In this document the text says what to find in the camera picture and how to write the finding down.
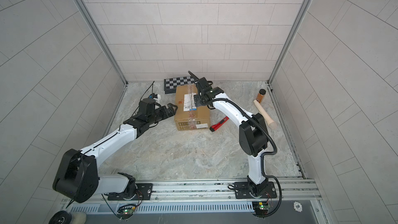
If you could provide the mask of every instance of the cable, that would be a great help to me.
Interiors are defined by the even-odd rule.
[[[112,213],[116,216],[116,218],[119,219],[119,217],[115,214],[115,212],[113,211],[113,209],[111,208],[111,206],[109,206],[109,204],[108,204],[108,202],[106,201],[106,199],[105,199],[105,197],[103,196],[103,194],[101,194],[101,195],[102,195],[102,198],[105,200],[106,204],[108,205],[109,209],[110,209],[110,210],[112,211]]]
[[[155,81],[152,82],[152,84],[148,87],[147,90],[145,90],[145,92],[142,94],[140,101],[142,100],[142,97],[144,97],[145,93],[152,87],[152,93],[153,93],[153,83],[155,83]],[[134,112],[132,113],[132,116],[134,116],[135,112],[137,111],[138,107],[134,110]]]

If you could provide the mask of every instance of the metal bracket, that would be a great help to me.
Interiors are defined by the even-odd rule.
[[[235,197],[236,197],[236,199],[258,199],[258,198],[268,198],[268,195],[263,195],[262,197],[258,197],[258,198],[255,198],[255,197],[252,197],[251,196],[251,194],[250,194],[250,192],[249,192],[249,187],[248,187],[248,182],[235,182],[234,183],[234,186],[236,187],[236,188],[240,188],[240,189],[243,189],[243,190],[245,190],[245,191],[236,191],[235,190]],[[273,182],[268,182],[268,184],[267,184],[267,186],[266,186],[266,188],[265,188],[265,191],[271,196],[271,198],[276,198],[277,197],[277,195],[276,195],[276,189],[275,189],[275,186],[274,186],[274,183]]]
[[[152,194],[152,183],[136,183],[137,190],[139,190],[142,193],[142,196],[135,194],[133,198],[131,198],[129,201],[137,201],[138,198],[139,200],[147,201],[150,199],[150,196]],[[120,197],[117,196],[108,196],[108,201],[124,201],[124,199],[121,199]]]

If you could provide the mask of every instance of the chessboard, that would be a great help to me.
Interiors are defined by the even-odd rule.
[[[177,86],[194,83],[195,80],[190,76],[164,79],[164,93],[175,93]]]

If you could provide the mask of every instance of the metal frame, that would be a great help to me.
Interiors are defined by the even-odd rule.
[[[119,77],[122,79],[123,84],[126,86],[127,85],[127,80],[125,76],[123,75],[123,72],[120,70],[119,66],[116,63],[115,58],[113,57],[113,54],[111,50],[109,49],[107,43],[105,42],[104,38],[102,37],[101,32],[99,31],[97,25],[95,24],[92,16],[90,15],[86,4],[83,2],[83,0],[73,0],[82,14],[84,20],[86,21],[88,27],[90,28],[91,32],[93,33],[95,39],[97,40],[99,46],[101,47],[102,51],[104,52],[105,56],[109,59],[111,62],[112,66],[115,68],[116,72],[118,73]]]
[[[272,70],[271,76],[268,80],[268,83],[270,85],[275,80],[276,73],[278,72],[279,68],[281,67],[282,61],[285,58],[287,51],[289,50],[290,45],[292,44],[292,41],[293,41],[297,31],[299,30],[301,22],[304,19],[304,16],[305,16],[308,8],[310,7],[310,4],[311,4],[311,0],[303,0],[303,2],[301,4],[300,10],[297,13],[296,19],[292,25],[292,28],[290,29],[289,35],[287,36],[285,44],[282,47],[282,51],[279,54],[279,58],[276,61],[275,67]]]

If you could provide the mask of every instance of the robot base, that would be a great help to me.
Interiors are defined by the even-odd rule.
[[[273,182],[268,182],[266,187],[264,188],[264,193],[261,197],[253,197],[249,191],[249,182],[235,182],[234,187],[243,189],[244,191],[235,191],[236,199],[256,199],[256,198],[268,198],[267,193],[271,196],[271,198],[276,198],[276,189]]]
[[[136,183],[136,186],[137,186],[137,190],[141,191],[144,198],[142,198],[142,196],[138,196],[138,194],[135,194],[133,196],[133,198],[131,198],[129,201],[137,201],[138,198],[139,198],[139,200],[143,200],[143,201],[149,200],[150,196],[152,194],[153,184],[152,183]],[[123,199],[119,196],[108,195],[108,201],[125,201],[125,199]]]

